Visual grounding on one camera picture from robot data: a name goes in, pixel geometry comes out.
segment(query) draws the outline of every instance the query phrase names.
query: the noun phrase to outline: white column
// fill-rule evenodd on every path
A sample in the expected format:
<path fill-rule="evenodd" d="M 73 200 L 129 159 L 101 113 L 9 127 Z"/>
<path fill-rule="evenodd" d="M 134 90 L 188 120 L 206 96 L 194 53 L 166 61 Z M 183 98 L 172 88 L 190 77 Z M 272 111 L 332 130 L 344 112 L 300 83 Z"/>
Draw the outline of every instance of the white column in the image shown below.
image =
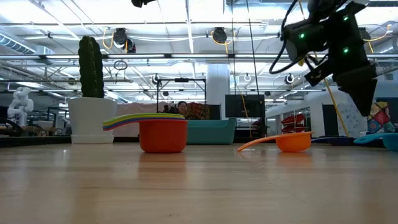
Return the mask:
<path fill-rule="evenodd" d="M 207 65 L 207 104 L 221 105 L 221 119 L 225 117 L 225 95 L 229 94 L 228 64 Z"/>

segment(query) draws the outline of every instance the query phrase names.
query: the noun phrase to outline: person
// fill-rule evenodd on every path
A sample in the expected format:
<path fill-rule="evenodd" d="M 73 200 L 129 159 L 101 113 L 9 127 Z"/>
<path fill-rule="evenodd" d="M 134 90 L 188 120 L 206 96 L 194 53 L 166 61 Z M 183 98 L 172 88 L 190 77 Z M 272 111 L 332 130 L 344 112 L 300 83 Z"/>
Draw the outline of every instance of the person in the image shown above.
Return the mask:
<path fill-rule="evenodd" d="M 187 115 L 187 102 L 179 101 L 178 103 L 178 113 L 184 116 Z"/>

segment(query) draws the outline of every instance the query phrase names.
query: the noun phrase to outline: white robot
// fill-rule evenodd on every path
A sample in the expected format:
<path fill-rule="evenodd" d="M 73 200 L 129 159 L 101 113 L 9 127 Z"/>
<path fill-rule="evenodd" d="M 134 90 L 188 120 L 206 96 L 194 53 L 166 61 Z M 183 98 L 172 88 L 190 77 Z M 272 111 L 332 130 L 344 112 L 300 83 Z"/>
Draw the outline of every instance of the white robot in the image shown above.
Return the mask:
<path fill-rule="evenodd" d="M 18 125 L 20 127 L 26 126 L 27 112 L 33 111 L 33 100 L 29 99 L 29 93 L 30 88 L 17 88 L 17 91 L 12 95 L 14 98 L 7 110 L 8 118 L 13 122 L 16 122 L 16 118 L 18 118 Z"/>

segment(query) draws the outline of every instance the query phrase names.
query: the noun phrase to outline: ceiling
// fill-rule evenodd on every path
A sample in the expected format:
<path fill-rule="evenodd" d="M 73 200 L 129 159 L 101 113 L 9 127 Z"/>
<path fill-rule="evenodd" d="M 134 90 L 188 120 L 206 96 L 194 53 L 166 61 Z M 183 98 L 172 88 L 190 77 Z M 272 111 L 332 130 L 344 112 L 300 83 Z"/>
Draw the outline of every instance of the ceiling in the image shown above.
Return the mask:
<path fill-rule="evenodd" d="M 206 36 L 215 27 L 224 27 L 230 37 L 232 30 L 236 33 L 236 41 L 227 46 L 229 53 L 234 50 L 235 53 L 251 54 L 252 44 L 256 54 L 277 53 L 281 48 L 277 33 L 290 1 L 249 0 L 249 14 L 246 5 L 243 4 L 245 2 L 235 1 L 232 17 L 230 4 L 225 5 L 224 0 L 157 0 L 142 8 L 134 7 L 130 0 L 43 0 L 41 3 L 38 3 L 38 0 L 2 0 L 0 2 L 0 31 L 14 35 L 34 46 L 46 46 L 55 54 L 77 54 L 78 39 L 74 39 L 73 36 L 81 38 L 84 35 L 98 38 L 103 54 L 123 54 L 124 52 L 115 46 L 107 49 L 100 40 L 105 36 L 105 45 L 111 45 L 110 38 L 117 27 L 127 29 L 127 34 L 134 41 L 138 54 L 224 54 L 226 53 L 225 46 L 215 44 L 211 37 Z M 306 2 L 303 1 L 304 9 L 307 8 Z M 42 4 L 47 12 L 37 7 L 38 4 Z M 308 17 L 307 10 L 304 10 L 304 14 Z M 248 15 L 250 15 L 251 27 L 248 23 Z M 289 15 L 287 23 L 302 19 L 303 15 L 297 4 Z M 372 38 L 386 34 L 387 25 L 391 25 L 385 38 L 373 42 L 375 49 L 383 42 L 394 38 L 398 32 L 398 24 L 396 24 L 398 7 L 367 7 L 356 15 L 356 19 L 359 26 L 365 27 Z M 367 53 L 371 53 L 368 46 L 366 50 Z M 16 53 L 0 46 L 0 54 Z M 141 102 L 153 101 L 151 98 L 154 93 L 138 91 L 153 88 L 151 80 L 155 74 L 161 78 L 205 78 L 207 65 L 214 63 L 207 60 L 125 60 L 129 63 L 129 68 L 117 73 L 113 69 L 114 61 L 104 61 L 104 79 L 111 80 L 118 75 L 118 78 L 125 78 L 130 82 L 106 82 L 106 88 L 137 90 L 136 92 L 120 92 L 117 95 L 126 101 Z M 30 75 L 23 75 L 15 69 L 10 70 L 8 65 L 27 70 Z M 299 77 L 309 71 L 306 65 L 302 67 L 295 65 L 277 77 L 268 74 L 270 65 L 271 62 L 256 63 L 259 88 L 281 88 L 285 85 L 284 77 L 287 74 L 291 73 Z M 278 63 L 276 67 L 284 65 L 286 62 Z M 51 74 L 51 79 L 54 80 L 66 80 L 72 77 L 79 79 L 80 76 L 77 62 L 72 60 L 56 60 L 50 66 L 37 64 L 32 60 L 8 60 L 7 65 L 3 64 L 2 67 L 0 77 L 3 79 L 38 79 L 45 77 L 46 73 Z M 252 62 L 237 62 L 234 66 L 231 62 L 231 74 L 236 75 L 240 89 L 255 88 Z M 244 79 L 246 75 L 250 77 L 249 81 Z M 42 83 L 42 85 L 48 89 L 80 88 L 79 84 L 67 83 L 57 85 Z M 170 83 L 165 90 L 168 88 L 197 90 L 183 94 L 171 93 L 171 98 L 204 98 L 203 92 L 196 83 Z M 71 96 L 70 93 L 60 93 L 60 95 Z"/>

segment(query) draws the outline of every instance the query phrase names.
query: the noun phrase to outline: orange bowl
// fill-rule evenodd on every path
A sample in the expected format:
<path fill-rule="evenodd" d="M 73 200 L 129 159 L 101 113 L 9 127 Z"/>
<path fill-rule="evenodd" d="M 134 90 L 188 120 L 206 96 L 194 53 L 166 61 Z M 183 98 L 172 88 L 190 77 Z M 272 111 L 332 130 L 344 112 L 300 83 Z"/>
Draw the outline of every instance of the orange bowl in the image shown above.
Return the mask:
<path fill-rule="evenodd" d="M 185 120 L 157 119 L 139 123 L 139 144 L 150 153 L 175 153 L 185 149 L 187 144 Z"/>
<path fill-rule="evenodd" d="M 301 152 L 311 146 L 311 132 L 281 134 L 276 144 L 282 152 Z"/>

